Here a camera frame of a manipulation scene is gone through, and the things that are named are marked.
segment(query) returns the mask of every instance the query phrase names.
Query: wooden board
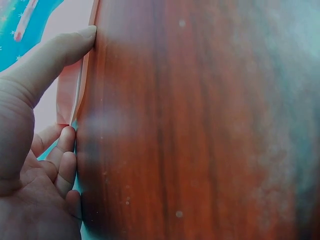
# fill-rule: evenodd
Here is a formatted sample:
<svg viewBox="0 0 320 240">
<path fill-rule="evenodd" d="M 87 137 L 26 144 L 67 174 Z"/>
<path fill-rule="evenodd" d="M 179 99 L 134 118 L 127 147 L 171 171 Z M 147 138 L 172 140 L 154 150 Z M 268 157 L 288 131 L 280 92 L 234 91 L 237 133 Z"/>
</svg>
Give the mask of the wooden board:
<svg viewBox="0 0 320 240">
<path fill-rule="evenodd" d="M 319 10 L 100 1 L 76 143 L 91 235 L 319 239 Z"/>
</svg>

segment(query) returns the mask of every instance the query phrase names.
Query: white star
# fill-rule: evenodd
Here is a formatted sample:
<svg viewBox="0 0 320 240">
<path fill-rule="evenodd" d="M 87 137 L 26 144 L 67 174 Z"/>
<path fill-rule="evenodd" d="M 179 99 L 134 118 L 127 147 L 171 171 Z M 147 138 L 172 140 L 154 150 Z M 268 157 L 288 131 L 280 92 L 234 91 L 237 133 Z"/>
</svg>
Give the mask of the white star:
<svg viewBox="0 0 320 240">
<path fill-rule="evenodd" d="M 6 16 L 2 16 L 2 17 L 1 17 L 1 22 L 5 22 L 5 21 L 7 21 L 7 19 L 8 19 L 8 18 L 7 18 Z"/>
</svg>

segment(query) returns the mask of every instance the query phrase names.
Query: finger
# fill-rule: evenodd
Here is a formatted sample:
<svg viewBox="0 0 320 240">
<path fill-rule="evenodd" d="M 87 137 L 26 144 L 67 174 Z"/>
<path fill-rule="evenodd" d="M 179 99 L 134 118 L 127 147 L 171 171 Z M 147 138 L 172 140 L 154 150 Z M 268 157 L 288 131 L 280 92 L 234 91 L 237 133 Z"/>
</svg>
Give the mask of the finger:
<svg viewBox="0 0 320 240">
<path fill-rule="evenodd" d="M 51 150 L 51 152 L 46 157 L 46 161 L 53 163 L 57 172 L 60 168 L 60 162 L 64 153 L 73 152 L 75 149 L 75 140 L 76 140 L 76 131 L 73 127 L 67 126 L 65 127 L 56 146 Z"/>
<path fill-rule="evenodd" d="M 77 190 L 71 190 L 67 193 L 65 201 L 69 208 L 69 213 L 75 218 L 79 229 L 82 224 L 81 196 Z"/>
<path fill-rule="evenodd" d="M 89 26 L 78 33 L 60 34 L 37 45 L 0 78 L 14 85 L 17 92 L 13 94 L 34 108 L 63 68 L 76 63 L 93 47 L 96 31 L 95 26 Z"/>
<path fill-rule="evenodd" d="M 55 124 L 33 136 L 31 150 L 36 158 L 43 154 L 61 135 L 65 125 Z"/>
<path fill-rule="evenodd" d="M 62 156 L 58 175 L 54 185 L 62 198 L 73 188 L 76 179 L 77 159 L 73 152 L 65 152 Z"/>
</svg>

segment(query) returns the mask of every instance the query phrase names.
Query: blue fabric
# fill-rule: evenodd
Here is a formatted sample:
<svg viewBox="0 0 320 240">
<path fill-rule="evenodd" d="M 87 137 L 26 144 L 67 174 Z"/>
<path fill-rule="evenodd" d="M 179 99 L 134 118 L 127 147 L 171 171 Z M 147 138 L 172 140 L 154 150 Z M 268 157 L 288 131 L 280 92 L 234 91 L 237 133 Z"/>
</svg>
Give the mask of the blue fabric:
<svg viewBox="0 0 320 240">
<path fill-rule="evenodd" d="M 40 42 L 49 15 L 62 2 L 63 0 L 39 0 L 22 40 L 16 42 L 13 32 L 28 0 L 0 0 L 0 72 Z"/>
</svg>

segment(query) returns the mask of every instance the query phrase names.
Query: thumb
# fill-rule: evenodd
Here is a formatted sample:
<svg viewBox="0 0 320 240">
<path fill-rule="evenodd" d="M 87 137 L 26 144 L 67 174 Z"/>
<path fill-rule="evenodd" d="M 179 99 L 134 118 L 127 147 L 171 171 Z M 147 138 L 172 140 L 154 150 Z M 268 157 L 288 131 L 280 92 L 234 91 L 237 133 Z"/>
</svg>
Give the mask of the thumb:
<svg viewBox="0 0 320 240">
<path fill-rule="evenodd" d="M 38 44 L 16 64 L 0 74 L 0 79 L 15 85 L 16 97 L 35 107 L 44 92 L 65 66 L 76 63 L 94 45 L 97 27 L 64 33 Z"/>
</svg>

